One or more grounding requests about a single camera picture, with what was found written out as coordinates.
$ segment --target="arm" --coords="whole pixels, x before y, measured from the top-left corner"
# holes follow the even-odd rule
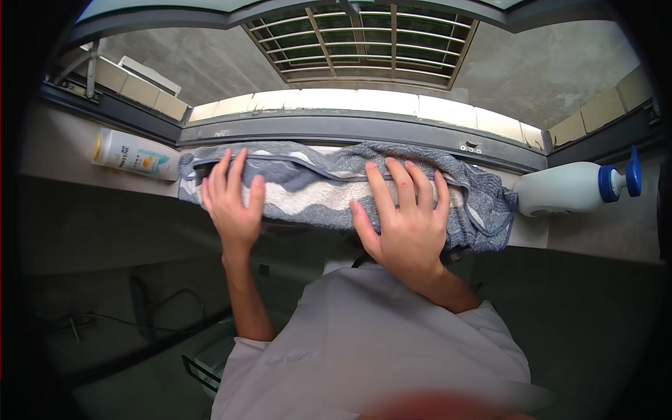
[[[227,150],[222,160],[203,178],[201,192],[208,211],[222,240],[222,264],[226,270],[228,295],[233,318],[240,337],[272,341],[275,337],[266,309],[261,302],[250,270],[250,251],[261,232],[261,213],[265,188],[257,175],[250,185],[247,208],[241,201],[241,174],[247,149],[243,149],[226,176],[231,159]]]
[[[422,169],[406,161],[402,166],[395,159],[385,164],[396,183],[399,209],[377,166],[366,164],[366,175],[380,215],[380,235],[358,202],[350,203],[353,224],[364,249],[383,268],[394,274],[414,292],[453,313],[478,308],[480,299],[460,278],[450,273],[439,260],[446,242],[446,220],[450,210],[448,185],[441,174],[434,173],[438,191],[433,208],[433,187]],[[415,187],[418,189],[417,203]]]

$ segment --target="bottle label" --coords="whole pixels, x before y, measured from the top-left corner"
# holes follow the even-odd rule
[[[139,173],[159,172],[159,165],[169,160],[168,156],[144,149],[131,153],[128,146],[121,146],[120,153],[114,154],[118,168],[129,169]]]

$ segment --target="air conditioner unit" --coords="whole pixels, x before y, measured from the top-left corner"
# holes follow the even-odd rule
[[[182,87],[177,83],[172,82],[166,79],[164,76],[161,76],[156,70],[150,69],[149,67],[140,64],[129,56],[123,56],[119,61],[119,67],[122,69],[133,73],[134,75],[148,81],[154,86],[158,87],[162,91],[165,91],[172,96],[177,97],[179,91],[182,90]]]

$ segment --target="person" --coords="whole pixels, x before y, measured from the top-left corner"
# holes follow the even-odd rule
[[[246,154],[229,170],[227,151],[202,184],[238,334],[212,420],[485,418],[502,407],[481,392],[496,394],[487,378],[530,383],[528,361],[492,304],[439,260],[450,211],[445,179],[435,173],[434,206],[432,183],[410,161],[385,161],[398,208],[380,170],[366,165],[380,234],[362,205],[350,203],[362,245],[378,264],[338,269],[306,286],[276,336],[250,267],[265,185],[254,177],[243,203]],[[516,413],[511,407],[505,414]]]

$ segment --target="cable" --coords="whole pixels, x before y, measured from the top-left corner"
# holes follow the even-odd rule
[[[153,310],[157,310],[160,306],[163,306],[163,304],[165,304],[166,302],[168,302],[172,298],[175,298],[177,295],[179,295],[181,293],[191,294],[198,301],[198,304],[201,306],[201,310],[203,312],[203,317],[202,317],[201,322],[199,323],[197,328],[193,328],[193,329],[172,329],[172,328],[152,327],[152,326],[149,326],[149,325],[139,325],[139,324],[129,323],[128,321],[124,321],[123,319],[108,317],[107,315],[98,315],[98,314],[94,314],[92,312],[89,312],[89,313],[72,313],[70,315],[74,316],[74,317],[93,317],[93,318],[108,319],[110,321],[116,321],[118,323],[130,325],[131,327],[153,329],[153,330],[156,330],[156,331],[165,331],[165,332],[170,332],[170,333],[191,334],[191,333],[201,331],[201,329],[203,328],[203,324],[206,322],[206,307],[203,305],[203,302],[198,297],[198,295],[196,293],[194,293],[194,291],[191,290],[191,289],[180,289],[180,290],[176,291],[175,293],[170,295],[167,299],[165,299],[164,301],[155,305]]]

